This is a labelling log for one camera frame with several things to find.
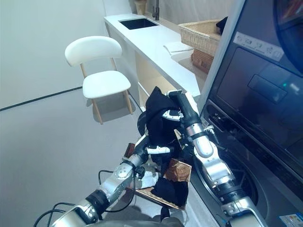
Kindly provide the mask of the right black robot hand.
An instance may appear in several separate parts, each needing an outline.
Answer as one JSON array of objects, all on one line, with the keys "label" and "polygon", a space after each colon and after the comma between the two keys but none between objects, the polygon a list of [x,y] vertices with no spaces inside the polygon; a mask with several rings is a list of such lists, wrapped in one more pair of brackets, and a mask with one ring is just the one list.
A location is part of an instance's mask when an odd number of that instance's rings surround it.
[{"label": "right black robot hand", "polygon": [[182,90],[171,90],[166,93],[166,97],[177,105],[178,110],[167,110],[162,115],[164,119],[180,122],[185,129],[196,128],[200,131],[203,130],[197,104],[190,92],[184,93]]}]

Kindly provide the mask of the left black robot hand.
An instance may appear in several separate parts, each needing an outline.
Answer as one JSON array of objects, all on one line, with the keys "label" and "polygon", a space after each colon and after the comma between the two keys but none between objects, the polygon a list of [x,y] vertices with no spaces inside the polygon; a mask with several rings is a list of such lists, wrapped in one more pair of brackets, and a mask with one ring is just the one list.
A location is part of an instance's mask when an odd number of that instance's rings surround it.
[{"label": "left black robot hand", "polygon": [[135,144],[134,154],[141,159],[141,163],[147,162],[149,156],[168,156],[173,155],[175,148],[170,146],[152,145],[149,136],[142,136]]}]

